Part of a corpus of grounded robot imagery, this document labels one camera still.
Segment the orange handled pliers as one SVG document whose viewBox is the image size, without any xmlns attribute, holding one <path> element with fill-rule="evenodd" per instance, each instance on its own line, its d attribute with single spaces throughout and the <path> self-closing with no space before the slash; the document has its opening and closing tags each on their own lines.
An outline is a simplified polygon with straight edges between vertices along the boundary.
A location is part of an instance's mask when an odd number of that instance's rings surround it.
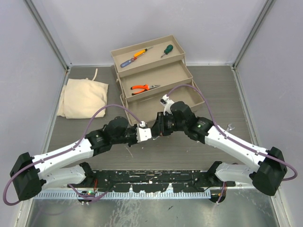
<svg viewBox="0 0 303 227">
<path fill-rule="evenodd" d="M 133 92 L 132 95 L 137 95 L 137 94 L 140 94 L 140 93 L 143 93 L 143 92 L 146 92 L 146 91 L 149 91 L 149 90 L 152 90 L 152 89 L 155 89 L 155 88 L 158 88 L 160 87 L 160 85 L 137 85 L 137 86 L 132 86 L 131 87 L 131 90 L 136 90 L 136 89 L 140 89 L 140 91 L 138 92 Z"/>
</svg>

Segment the brown translucent toolbox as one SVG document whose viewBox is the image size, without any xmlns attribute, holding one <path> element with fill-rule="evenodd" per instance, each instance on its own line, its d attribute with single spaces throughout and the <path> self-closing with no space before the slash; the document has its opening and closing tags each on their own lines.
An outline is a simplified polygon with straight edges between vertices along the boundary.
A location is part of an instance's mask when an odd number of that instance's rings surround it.
<svg viewBox="0 0 303 227">
<path fill-rule="evenodd" d="M 173 50 L 161 58 L 163 51 L 169 45 Z M 120 64 L 134 57 L 140 50 L 151 47 L 130 65 L 121 68 Z M 160 99 L 168 94 L 173 101 L 183 101 L 192 111 L 197 111 L 204 103 L 198 94 L 198 87 L 193 76 L 185 65 L 185 52 L 173 35 L 164 36 L 111 51 L 116 71 L 116 81 L 122 94 L 120 100 L 123 106 L 136 117 L 151 126 L 157 117 L 157 112 L 164 107 Z M 132 95 L 140 89 L 131 90 L 137 85 L 160 85 L 160 87 Z"/>
</svg>

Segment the green handled screwdriver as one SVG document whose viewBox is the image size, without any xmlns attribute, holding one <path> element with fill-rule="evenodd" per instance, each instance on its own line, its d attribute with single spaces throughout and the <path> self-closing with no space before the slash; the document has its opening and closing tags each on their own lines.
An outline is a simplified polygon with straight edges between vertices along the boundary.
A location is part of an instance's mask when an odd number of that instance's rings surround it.
<svg viewBox="0 0 303 227">
<path fill-rule="evenodd" d="M 173 50 L 173 48 L 174 48 L 173 45 L 169 44 L 163 51 L 161 58 L 164 57 L 165 55 L 168 55 Z"/>
</svg>

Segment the yellow handled tool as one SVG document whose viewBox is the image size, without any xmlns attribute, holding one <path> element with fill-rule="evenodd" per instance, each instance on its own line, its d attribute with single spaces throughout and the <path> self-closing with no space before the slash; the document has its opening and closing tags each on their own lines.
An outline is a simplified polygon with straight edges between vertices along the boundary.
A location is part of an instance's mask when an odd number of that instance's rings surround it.
<svg viewBox="0 0 303 227">
<path fill-rule="evenodd" d="M 137 53 L 134 54 L 134 58 L 138 58 L 139 56 L 141 56 L 142 54 L 146 53 L 148 50 L 150 50 L 151 48 L 153 48 L 153 46 L 145 48 L 143 50 L 138 51 Z"/>
</svg>

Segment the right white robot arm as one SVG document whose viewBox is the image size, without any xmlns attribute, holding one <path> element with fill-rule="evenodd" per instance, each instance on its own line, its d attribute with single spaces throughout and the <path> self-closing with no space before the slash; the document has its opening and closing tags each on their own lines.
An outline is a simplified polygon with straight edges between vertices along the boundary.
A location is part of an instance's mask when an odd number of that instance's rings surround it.
<svg viewBox="0 0 303 227">
<path fill-rule="evenodd" d="M 250 144 L 213 121 L 195 116 L 187 104 L 182 101 L 174 102 L 167 95 L 160 102 L 164 110 L 157 113 L 156 122 L 151 128 L 154 138 L 182 131 L 191 140 L 218 148 L 242 162 L 240 165 L 214 163 L 207 175 L 212 186 L 234 181 L 251 184 L 265 195 L 275 195 L 287 173 L 281 150 Z"/>
</svg>

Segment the silver wrench near right arm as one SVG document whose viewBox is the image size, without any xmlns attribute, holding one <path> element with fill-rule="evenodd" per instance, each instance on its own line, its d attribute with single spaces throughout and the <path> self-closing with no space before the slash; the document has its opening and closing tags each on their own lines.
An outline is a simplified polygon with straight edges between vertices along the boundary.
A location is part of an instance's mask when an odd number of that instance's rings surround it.
<svg viewBox="0 0 303 227">
<path fill-rule="evenodd" d="M 226 131 L 232 131 L 234 129 L 235 129 L 235 127 L 233 127 L 233 125 L 230 123 L 230 124 L 228 124 L 228 127 L 227 127 Z"/>
</svg>

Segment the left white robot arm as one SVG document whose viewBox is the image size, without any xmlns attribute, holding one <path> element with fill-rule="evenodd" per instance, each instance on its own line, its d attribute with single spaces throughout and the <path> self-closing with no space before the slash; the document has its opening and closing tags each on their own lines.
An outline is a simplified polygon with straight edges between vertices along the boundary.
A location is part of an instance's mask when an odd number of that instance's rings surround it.
<svg viewBox="0 0 303 227">
<path fill-rule="evenodd" d="M 151 137 L 151 129 L 145 122 L 129 126 L 127 119 L 116 117 L 101 129 L 91 131 L 63 148 L 36 156 L 23 153 L 10 172 L 18 200 L 25 201 L 39 194 L 50 183 L 54 170 L 105 153 L 115 144 L 132 146 Z"/>
</svg>

